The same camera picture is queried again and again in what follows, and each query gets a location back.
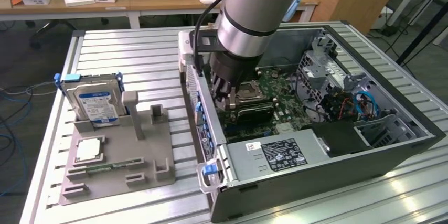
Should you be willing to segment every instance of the circuit board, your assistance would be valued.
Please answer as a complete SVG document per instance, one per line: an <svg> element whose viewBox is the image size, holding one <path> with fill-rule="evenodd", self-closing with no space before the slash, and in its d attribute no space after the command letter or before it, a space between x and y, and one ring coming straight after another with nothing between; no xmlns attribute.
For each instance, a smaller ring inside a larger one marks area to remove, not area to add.
<svg viewBox="0 0 448 224"><path fill-rule="evenodd" d="M196 127L196 131L201 141L204 160L211 160L213 158L215 151L213 141L211 141L211 138L207 136L207 131L203 126Z"/></svg>
<svg viewBox="0 0 448 224"><path fill-rule="evenodd" d="M257 87L269 98L276 99L273 117L269 122L257 125L236 125L232 122L231 111L217 111L224 134L228 142L239 142L260 137L299 131L311 124L311 119L303 110L303 103L297 99L288 80L289 74L279 68L265 68L259 71Z"/></svg>

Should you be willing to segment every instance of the black cable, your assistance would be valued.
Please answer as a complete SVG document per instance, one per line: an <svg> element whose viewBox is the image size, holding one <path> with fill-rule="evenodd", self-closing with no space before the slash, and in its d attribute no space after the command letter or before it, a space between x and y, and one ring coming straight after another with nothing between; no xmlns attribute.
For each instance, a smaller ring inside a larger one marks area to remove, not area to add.
<svg viewBox="0 0 448 224"><path fill-rule="evenodd" d="M204 18L207 16L207 14L216 7L219 2L221 2L221 0L215 0L213 3L208 6L208 8L205 9L205 11L201 13L201 15L199 17L197 22L196 22L196 26L195 26L193 47L192 47L192 49L193 49L193 64L195 64L195 67L196 67L197 75L200 77L203 76L203 69L201 69L200 57L199 57L199 52L197 52L199 30L201 29L201 24L204 22Z"/></svg>
<svg viewBox="0 0 448 224"><path fill-rule="evenodd" d="M403 20L408 17L408 15L412 13L412 11L413 11L413 9L416 8L416 6L417 6L419 4L421 4L423 1L424 1L424 0L421 0L420 3L417 3L417 4L411 8L411 11L408 12L408 14L400 19L400 22L399 22L399 28L401 28L401 22L403 22ZM391 17L387 16L387 15L388 15L388 13L387 13L388 7L387 7L387 6L388 6L388 3L385 3L385 24L388 23L388 21L389 21L389 19L391 19ZM405 29L399 30L399 32L401 32L401 33L405 32L404 35L408 35L408 34L409 34L408 31L407 31Z"/></svg>
<svg viewBox="0 0 448 224"><path fill-rule="evenodd" d="M412 12L413 9L416 8L416 6L420 5L420 3L416 4L416 5L412 7L411 11L409 11L408 14L405 15L405 17L401 19L401 21L408 17L408 15L411 14L411 12ZM392 42L392 45L389 46L389 48L388 48L384 52L388 52L388 51L389 51L389 49L392 48L392 46L393 46L395 43L397 42L399 38L401 37L404 31L405 31L407 28L409 27L411 23L415 21L415 19L417 18L419 14L424 11L425 7L427 7L429 4L431 4L431 1L428 1L428 3L427 3L427 4L424 5L424 7L421 8L420 12L415 15L413 19L408 22L408 24L407 24L407 26L404 27L401 33L399 34L397 38L396 38L395 41Z"/></svg>
<svg viewBox="0 0 448 224"><path fill-rule="evenodd" d="M391 46L391 43L384 39L383 36L381 36L381 37L375 37L371 33L367 33L367 34L371 35L371 37L367 36L369 39L381 39L381 40L388 44L388 46ZM400 57L400 55L397 54L397 52L395 51L395 49L393 49L392 46L391 46L391 49L392 49L392 52L395 53L395 55L396 55L397 57ZM412 77L413 77L415 79L417 79L417 77L415 76L415 74L413 74L411 68L409 68L408 66L404 66L404 67L408 69L408 72L409 72L409 74L412 75Z"/></svg>
<svg viewBox="0 0 448 224"><path fill-rule="evenodd" d="M319 111L319 104L316 104L315 108L316 108L316 111ZM317 114L317 115L319 115L319 121L317 122L320 123L320 114ZM325 120L325 118L324 118L324 120Z"/></svg>
<svg viewBox="0 0 448 224"><path fill-rule="evenodd" d="M429 46L429 44L435 41L435 39L440 36L440 34L445 31L445 29L448 28L448 26L440 31L440 33L435 36L435 38L423 46L423 48L415 53L415 55L411 57L411 59L403 63L403 67L407 66L407 64L411 62L411 60L417 56L417 54L420 54L420 52L427 48L427 46Z"/></svg>
<svg viewBox="0 0 448 224"><path fill-rule="evenodd" d="M1 118L1 116L0 116L0 123L4 124L4 126L5 126L5 128L7 128L8 132L9 132L9 135L11 135L11 137L7 136L7 135L1 135L0 137L8 138L12 141L12 150L11 150L11 153L9 153L8 157L7 157L7 159L0 163L0 166L3 166L9 161L9 159L12 158L12 156L15 154L13 152L16 151L16 142L15 142L13 139L16 138L16 136L15 136L15 134L13 134L13 132L12 132L8 124L7 124L7 121Z"/></svg>
<svg viewBox="0 0 448 224"><path fill-rule="evenodd" d="M5 91L8 91L9 89L13 89L13 88L20 88L20 87L25 87L28 90L29 90L29 97L28 97L28 100L27 100L27 102L24 103L24 105L20 107L20 109L13 113L13 114L11 114L8 117L5 117L5 123L7 123L7 121L15 116L15 115L17 115L19 114L19 112L27 107L27 105L29 104L29 102L31 102L31 99L33 98L33 89L29 87L29 86L24 86L24 85L19 85L19 86L12 86L12 87L9 87L9 88L7 88L5 89Z"/></svg>
<svg viewBox="0 0 448 224"><path fill-rule="evenodd" d="M4 147L0 148L0 151L3 151L3 150L5 150L11 146L11 144L13 143L13 141L12 141L12 138L9 138L8 136L0 135L0 137L4 137L8 140L8 144Z"/></svg>
<svg viewBox="0 0 448 224"><path fill-rule="evenodd" d="M327 116L327 114L321 113L320 111L315 110L313 108L308 107L307 105L303 106L305 110L315 111L319 115Z"/></svg>
<svg viewBox="0 0 448 224"><path fill-rule="evenodd" d="M427 38L428 34L431 33L432 29L436 27L439 24L440 20L448 13L448 2L443 5L435 16L432 17L431 21L428 22L427 26L423 28L421 32L419 35L415 37L413 41L409 43L407 49L404 50L403 54L400 55L399 59L396 60L396 63L401 65L411 56L411 53L413 50L417 48L420 45L421 41Z"/></svg>

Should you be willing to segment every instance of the power supply label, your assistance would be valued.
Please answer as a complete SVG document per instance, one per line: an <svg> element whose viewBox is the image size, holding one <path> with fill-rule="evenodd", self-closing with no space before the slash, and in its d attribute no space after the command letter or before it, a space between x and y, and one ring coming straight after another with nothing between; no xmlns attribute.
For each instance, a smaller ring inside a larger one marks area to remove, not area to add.
<svg viewBox="0 0 448 224"><path fill-rule="evenodd" d="M261 149L275 172L308 164L293 138L261 144Z"/></svg>

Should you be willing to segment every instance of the aluminum extrusion table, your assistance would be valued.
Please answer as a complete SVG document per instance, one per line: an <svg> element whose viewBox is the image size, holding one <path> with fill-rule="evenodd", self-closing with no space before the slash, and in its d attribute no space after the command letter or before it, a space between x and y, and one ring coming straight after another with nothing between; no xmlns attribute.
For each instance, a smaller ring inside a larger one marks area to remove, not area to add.
<svg viewBox="0 0 448 224"><path fill-rule="evenodd" d="M448 132L447 105L352 26L341 22L316 24L333 27L440 129ZM177 70L177 33L185 29L192 28L75 32L63 69L63 75L120 70L124 88L139 91L137 109L163 104L169 110L176 183L67 206L57 204L75 119L59 91L20 223L209 222L207 197L200 192L195 174L197 162ZM363 72L341 51L339 60L351 72ZM228 223L419 223L448 219L447 170L445 138L385 176Z"/></svg>

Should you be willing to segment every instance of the gray plastic part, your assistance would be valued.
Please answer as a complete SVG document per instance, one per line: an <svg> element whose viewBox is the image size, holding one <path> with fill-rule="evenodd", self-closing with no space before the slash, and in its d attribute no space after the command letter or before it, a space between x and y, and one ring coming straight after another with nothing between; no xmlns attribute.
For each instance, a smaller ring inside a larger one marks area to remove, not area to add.
<svg viewBox="0 0 448 224"><path fill-rule="evenodd" d="M123 105L128 108L131 118L132 118L132 123L133 123L133 128L135 128L135 134L137 136L137 139L141 140L145 138L144 133L141 131L141 123L140 123L140 118L139 118L139 112L136 105L139 104L139 93L137 91L125 91L121 94L121 102Z"/></svg>
<svg viewBox="0 0 448 224"><path fill-rule="evenodd" d="M168 112L161 106L157 108L137 113L143 134L145 136L144 139L139 141L131 116L128 115L119 118L120 125L116 126L96 128L95 131L91 132L79 132L75 128L68 153L68 163L65 165L65 174L68 170L80 168L73 165L79 140L97 136L105 137L104 144L101 144L101 153L104 154L107 161L100 164L89 163L85 167L111 165L112 168L92 173L84 172L80 174L71 174L68 175L71 178L64 176L61 192L65 192L65 188L84 184L88 187L88 193L61 193L59 200L60 205L68 205L107 196L169 185L175 182L175 162ZM112 166L112 164L135 160L136 158L140 158L141 162L127 165L124 168L115 168ZM132 186L129 186L125 181L125 176L129 175L129 173L144 173L144 182L131 182Z"/></svg>
<svg viewBox="0 0 448 224"><path fill-rule="evenodd" d="M152 166L153 166L156 181L164 181L165 179L168 179L169 177L175 175L175 171L169 167L168 158L165 160L163 167L157 166L156 161L152 162Z"/></svg>
<svg viewBox="0 0 448 224"><path fill-rule="evenodd" d="M95 131L93 124L89 120L75 122L75 128L79 132Z"/></svg>
<svg viewBox="0 0 448 224"><path fill-rule="evenodd" d="M128 168L128 170L135 170L135 169L140 169L144 168L148 164L145 163L145 160L143 157L140 157L140 161L135 162L132 164L127 164L125 167Z"/></svg>
<svg viewBox="0 0 448 224"><path fill-rule="evenodd" d="M127 185L131 186L139 186L147 183L147 177L145 173L133 173L127 175Z"/></svg>
<svg viewBox="0 0 448 224"><path fill-rule="evenodd" d="M61 195L68 199L79 196L85 196L88 194L89 194L89 188L85 186L84 183L65 187L61 191Z"/></svg>
<svg viewBox="0 0 448 224"><path fill-rule="evenodd" d="M96 158L96 159L79 161L79 162L75 162L75 159L73 159L73 166L79 167L79 166L85 166L85 165L95 165L95 164L100 164L100 163L104 163L104 162L105 162L104 153L100 153L100 157Z"/></svg>
<svg viewBox="0 0 448 224"><path fill-rule="evenodd" d="M163 106L160 104L151 105L151 123L164 123L167 113L164 113Z"/></svg>
<svg viewBox="0 0 448 224"><path fill-rule="evenodd" d="M81 170L79 172L73 172L76 171L79 168L83 168L83 167L76 167L73 169L68 169L67 170L67 173L65 173L65 177L69 179L69 180L77 180L77 179L83 179L83 178L88 178L89 177L89 174Z"/></svg>

